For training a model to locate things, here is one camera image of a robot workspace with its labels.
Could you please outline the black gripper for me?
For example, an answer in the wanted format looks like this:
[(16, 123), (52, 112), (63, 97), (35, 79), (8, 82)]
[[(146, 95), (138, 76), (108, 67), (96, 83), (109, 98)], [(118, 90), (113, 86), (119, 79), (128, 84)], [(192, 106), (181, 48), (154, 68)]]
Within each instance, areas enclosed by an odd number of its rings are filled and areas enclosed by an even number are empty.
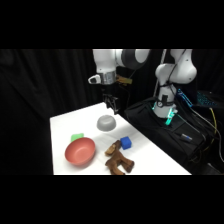
[(102, 88), (102, 96), (103, 96), (103, 101), (106, 104), (107, 108), (113, 108), (114, 115), (118, 114), (120, 110), (120, 99), (116, 97), (116, 84), (113, 83), (111, 85), (103, 85)]

